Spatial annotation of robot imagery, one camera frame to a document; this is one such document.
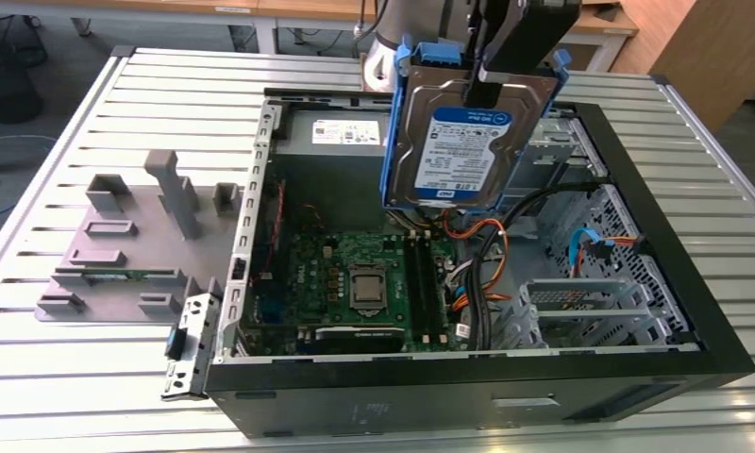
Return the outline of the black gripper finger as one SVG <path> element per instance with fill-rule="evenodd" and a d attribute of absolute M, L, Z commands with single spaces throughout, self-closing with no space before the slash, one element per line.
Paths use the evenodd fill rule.
<path fill-rule="evenodd" d="M 501 75 L 541 76 L 540 62 L 580 16 L 579 1 L 472 1 L 465 58 L 470 75 L 464 106 L 490 108 Z"/>

